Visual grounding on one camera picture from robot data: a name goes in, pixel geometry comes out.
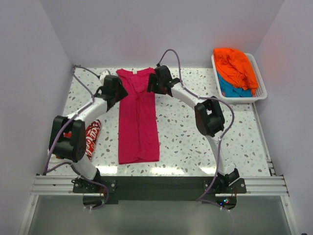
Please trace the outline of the magenta t shirt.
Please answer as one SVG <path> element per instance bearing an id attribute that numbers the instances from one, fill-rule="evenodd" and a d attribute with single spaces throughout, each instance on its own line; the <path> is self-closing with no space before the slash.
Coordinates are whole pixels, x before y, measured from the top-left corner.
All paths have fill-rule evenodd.
<path id="1" fill-rule="evenodd" d="M 160 158 L 156 98 L 147 91 L 153 68 L 116 71 L 128 95 L 119 102 L 118 162 L 157 162 Z"/>

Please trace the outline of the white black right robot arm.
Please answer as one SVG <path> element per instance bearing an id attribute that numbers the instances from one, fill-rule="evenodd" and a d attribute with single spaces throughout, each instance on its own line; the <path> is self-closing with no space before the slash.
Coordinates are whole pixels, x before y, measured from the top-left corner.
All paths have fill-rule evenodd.
<path id="1" fill-rule="evenodd" d="M 223 192 L 230 192 L 240 175 L 230 151 L 223 142 L 226 132 L 225 118 L 220 106 L 220 100 L 212 96 L 200 98 L 188 91 L 179 78 L 173 78 L 166 65 L 157 64 L 154 73 L 149 75 L 148 92 L 173 97 L 192 108 L 195 113 L 197 130 L 208 140 L 216 160 L 216 170 L 212 186 Z"/>

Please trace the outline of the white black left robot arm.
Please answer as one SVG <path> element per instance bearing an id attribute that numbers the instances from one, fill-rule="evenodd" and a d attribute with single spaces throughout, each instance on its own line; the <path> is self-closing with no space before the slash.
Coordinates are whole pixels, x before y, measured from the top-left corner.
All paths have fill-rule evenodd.
<path id="1" fill-rule="evenodd" d="M 64 159 L 63 164 L 69 164 L 77 175 L 85 179 L 86 189 L 98 191 L 101 188 L 101 180 L 96 177 L 98 169 L 86 155 L 86 128 L 127 95 L 118 76 L 106 75 L 102 79 L 102 86 L 87 104 L 68 116 L 56 116 L 51 129 L 45 173 L 53 171 L 48 169 L 48 164 L 54 154 Z"/>

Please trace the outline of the folded white red t shirt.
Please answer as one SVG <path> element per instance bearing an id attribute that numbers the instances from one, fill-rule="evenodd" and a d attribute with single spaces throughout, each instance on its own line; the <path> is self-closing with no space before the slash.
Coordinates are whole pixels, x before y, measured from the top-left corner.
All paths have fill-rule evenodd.
<path id="1" fill-rule="evenodd" d="M 85 126 L 82 120 L 70 120 L 57 116 L 53 120 L 48 156 L 55 155 L 58 159 L 67 159 L 77 163 L 84 156 L 92 158 L 101 130 L 100 120 Z"/>

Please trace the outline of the blue t shirt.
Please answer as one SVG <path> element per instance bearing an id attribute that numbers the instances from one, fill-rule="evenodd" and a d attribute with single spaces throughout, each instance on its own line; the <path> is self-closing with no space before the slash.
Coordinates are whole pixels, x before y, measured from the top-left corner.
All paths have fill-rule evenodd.
<path id="1" fill-rule="evenodd" d="M 225 97 L 252 97 L 250 89 L 235 88 L 232 84 L 225 81 L 219 73 L 217 73 L 217 76 L 222 94 Z"/>

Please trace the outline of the orange t shirt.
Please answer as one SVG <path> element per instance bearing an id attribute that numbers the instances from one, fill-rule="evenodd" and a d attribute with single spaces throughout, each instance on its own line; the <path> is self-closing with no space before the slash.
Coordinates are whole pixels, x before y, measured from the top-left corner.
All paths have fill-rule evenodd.
<path id="1" fill-rule="evenodd" d="M 254 96 L 258 82 L 247 56 L 233 48 L 213 50 L 217 73 L 235 88 L 250 89 Z"/>

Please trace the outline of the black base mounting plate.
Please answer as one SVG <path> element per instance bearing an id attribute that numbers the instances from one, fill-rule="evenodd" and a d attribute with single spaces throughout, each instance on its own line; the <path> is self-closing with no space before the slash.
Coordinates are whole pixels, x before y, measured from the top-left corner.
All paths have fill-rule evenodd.
<path id="1" fill-rule="evenodd" d="M 73 179 L 73 192 L 82 194 L 83 205 L 95 209 L 121 201 L 211 201 L 232 209 L 237 196 L 247 192 L 243 178 L 225 187 L 212 177 L 100 176 L 95 182 Z"/>

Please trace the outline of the white plastic basket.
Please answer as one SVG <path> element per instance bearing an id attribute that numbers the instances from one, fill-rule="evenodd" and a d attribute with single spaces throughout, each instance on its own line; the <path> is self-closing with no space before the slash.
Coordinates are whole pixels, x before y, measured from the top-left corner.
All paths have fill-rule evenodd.
<path id="1" fill-rule="evenodd" d="M 258 100 L 264 100 L 268 96 L 265 84 L 263 82 L 260 70 L 258 68 L 258 65 L 257 65 L 257 62 L 256 62 L 254 56 L 250 53 L 245 53 L 245 55 L 247 56 L 247 58 L 250 61 L 250 64 L 253 68 L 255 77 L 256 77 L 257 82 L 258 82 L 258 89 L 256 90 L 254 96 L 252 96 L 252 97 L 226 97 L 226 96 L 224 96 L 222 91 L 221 91 L 221 88 L 220 88 L 220 83 L 219 83 L 219 79 L 218 79 L 218 75 L 217 75 L 214 55 L 212 54 L 212 56 L 211 56 L 213 72 L 214 72 L 215 80 L 217 83 L 218 98 L 220 98 L 221 100 L 223 100 L 229 104 L 251 104 L 251 103 L 254 103 Z"/>

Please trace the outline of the aluminium rail frame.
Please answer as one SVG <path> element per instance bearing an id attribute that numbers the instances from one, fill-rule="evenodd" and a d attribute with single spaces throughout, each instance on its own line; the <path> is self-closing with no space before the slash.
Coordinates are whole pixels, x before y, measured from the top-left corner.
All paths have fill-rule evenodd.
<path id="1" fill-rule="evenodd" d="M 269 155 L 263 150 L 235 152 L 235 165 L 240 176 L 245 180 L 247 196 L 281 196 L 287 197 L 288 190 L 284 177 L 276 176 Z M 216 161 L 211 150 L 162 150 L 158 162 L 118 164 L 113 151 L 96 150 L 91 161 L 103 176 L 129 177 L 212 177 L 216 170 Z M 73 196 L 70 179 L 76 174 L 62 160 L 52 159 L 48 165 L 53 169 L 48 176 L 36 176 L 30 199 L 22 221 L 19 234 L 30 231 L 31 221 L 38 205 L 40 195 Z"/>

